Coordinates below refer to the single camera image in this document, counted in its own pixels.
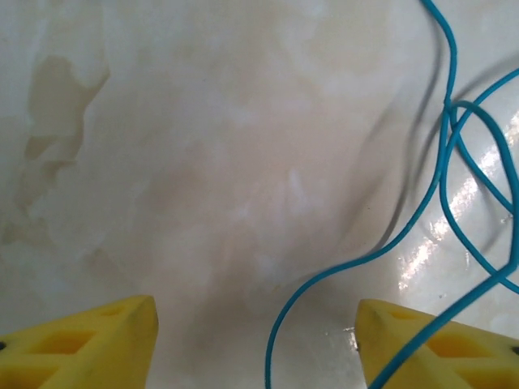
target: white surface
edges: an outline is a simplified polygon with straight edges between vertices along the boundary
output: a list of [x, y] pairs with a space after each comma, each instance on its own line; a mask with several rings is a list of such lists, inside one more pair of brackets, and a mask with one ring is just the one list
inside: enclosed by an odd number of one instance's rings
[[[261, 388], [284, 300], [372, 248], [391, 218], [435, 56], [418, 1], [0, 5], [0, 330], [151, 293], [161, 329], [149, 388]], [[459, 40], [458, 90], [519, 48], [517, 2], [439, 5]], [[485, 105], [511, 143], [518, 92]], [[504, 187], [480, 130], [470, 122], [465, 141]], [[507, 213], [459, 161], [449, 182], [461, 225], [502, 263]], [[297, 304], [275, 387], [362, 387], [350, 337], [359, 298], [438, 313], [482, 277], [435, 200], [392, 253]], [[459, 319], [519, 337], [518, 306], [498, 287]]]

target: blue wire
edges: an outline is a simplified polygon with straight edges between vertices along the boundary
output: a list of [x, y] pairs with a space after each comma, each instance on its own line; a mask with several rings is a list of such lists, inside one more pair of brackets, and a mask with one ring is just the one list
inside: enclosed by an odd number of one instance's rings
[[[519, 293], [519, 287], [511, 283], [506, 278], [517, 269], [519, 261], [519, 208], [514, 207], [514, 204], [519, 201], [519, 179], [515, 170], [513, 159], [508, 149], [506, 138], [504, 137], [499, 126], [495, 120], [479, 105], [486, 100], [492, 93], [497, 91], [503, 85], [514, 79], [519, 75], [519, 69], [509, 73], [496, 83], [492, 84], [485, 92], [483, 92], [474, 102], [459, 101], [452, 103], [452, 94], [454, 89], [454, 83], [456, 81], [456, 70], [457, 70], [457, 45], [453, 35], [453, 31], [448, 25], [447, 20], [440, 13], [438, 8], [431, 0], [420, 0], [425, 6], [427, 11], [435, 19], [438, 25], [441, 27], [445, 38], [448, 42], [450, 49], [450, 62], [448, 72], [448, 82], [444, 97], [444, 109], [442, 112], [440, 136], [439, 136], [439, 147], [438, 156], [435, 164], [435, 171], [431, 179], [423, 200], [418, 205], [416, 211], [411, 216], [409, 222], [405, 227], [382, 249], [363, 256], [359, 259], [349, 261], [347, 263], [341, 263], [339, 265], [330, 267], [321, 273], [311, 277], [303, 285], [301, 285], [292, 297], [286, 302], [281, 309], [281, 312], [277, 316], [276, 321], [272, 326], [270, 336], [267, 342], [267, 352], [265, 355], [265, 387], [266, 389], [272, 389], [272, 353], [274, 344], [276, 342], [277, 333], [285, 319], [286, 315], [295, 304], [295, 302], [314, 284], [317, 284], [321, 280], [328, 278], [340, 271], [357, 267], [368, 263], [387, 254], [392, 250], [407, 233], [413, 228], [422, 215], [423, 211], [431, 201], [433, 194], [435, 193], [436, 187], [440, 186], [440, 203], [445, 213], [448, 223], [451, 225], [454, 233], [460, 239], [461, 243], [469, 250], [469, 252], [476, 258], [481, 266], [491, 275], [485, 279], [481, 284], [470, 290], [465, 296], [454, 302], [449, 308], [446, 309], [442, 314], [434, 318], [428, 325], [426, 325], [413, 339], [411, 339], [395, 357], [382, 369], [379, 376], [375, 378], [373, 383], [369, 386], [369, 389], [380, 389], [383, 385], [391, 378], [391, 376], [397, 371], [397, 369], [409, 358], [420, 346], [427, 342], [427, 340], [435, 334], [444, 324], [452, 320], [457, 314], [464, 310], [468, 305], [472, 304], [478, 298], [480, 298], [488, 290], [496, 286], [498, 283], [503, 284], [510, 290]], [[464, 109], [465, 112], [461, 116], [460, 120], [457, 120], [458, 109]], [[485, 173], [477, 166], [475, 161], [469, 155], [465, 145], [461, 139], [461, 130], [466, 124], [466, 121], [471, 114], [477, 116], [491, 132], [492, 137], [495, 140], [498, 151], [501, 156], [501, 162], [503, 164], [505, 176], [507, 178], [510, 192], [512, 194], [512, 202], [509, 202], [493, 185], [490, 179]], [[448, 137], [449, 128], [452, 131], [450, 137]], [[453, 149], [458, 147], [461, 156], [465, 160], [466, 164], [473, 171], [474, 175], [485, 185], [492, 195], [510, 212], [513, 214], [513, 239], [510, 248], [510, 257], [508, 263], [501, 269], [496, 270], [489, 262], [483, 257], [481, 253], [472, 245], [466, 235], [461, 231], [459, 225], [455, 221], [452, 212], [448, 206], [447, 199], [447, 171], [448, 162], [450, 161]]]

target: marble floor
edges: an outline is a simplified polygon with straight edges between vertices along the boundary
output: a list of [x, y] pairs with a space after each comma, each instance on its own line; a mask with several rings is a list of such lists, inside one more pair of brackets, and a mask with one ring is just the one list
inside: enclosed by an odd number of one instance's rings
[[[519, 66], [516, 1], [438, 5], [460, 46], [458, 92]], [[435, 143], [421, 155], [447, 57], [417, 0], [0, 6], [0, 332], [149, 293], [161, 325], [149, 389], [259, 389], [285, 299], [401, 228], [431, 177]], [[517, 150], [519, 84], [484, 106]], [[476, 121], [465, 141], [507, 193]], [[454, 214], [497, 266], [509, 215], [453, 159]], [[436, 314], [484, 274], [435, 199], [395, 250], [295, 306], [274, 387], [364, 387], [359, 299]], [[458, 319], [519, 337], [501, 286]]]

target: yellow foam block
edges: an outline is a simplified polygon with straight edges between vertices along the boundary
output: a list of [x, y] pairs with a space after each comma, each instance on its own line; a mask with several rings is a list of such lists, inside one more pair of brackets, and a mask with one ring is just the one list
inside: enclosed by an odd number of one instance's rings
[[143, 389], [157, 331], [139, 296], [0, 336], [0, 389]]
[[[360, 302], [355, 336], [366, 382], [433, 316], [377, 300]], [[519, 340], [450, 322], [389, 379], [385, 389], [519, 389]]]

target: yellow plastic piece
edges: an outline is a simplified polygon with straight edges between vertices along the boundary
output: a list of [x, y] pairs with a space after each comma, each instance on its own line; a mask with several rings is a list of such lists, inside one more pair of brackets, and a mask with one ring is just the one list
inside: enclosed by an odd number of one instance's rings
[[[355, 323], [366, 382], [433, 316], [378, 300], [360, 302]], [[384, 389], [518, 389], [519, 340], [450, 322]]]
[[0, 336], [0, 389], [143, 389], [157, 330], [142, 296]]

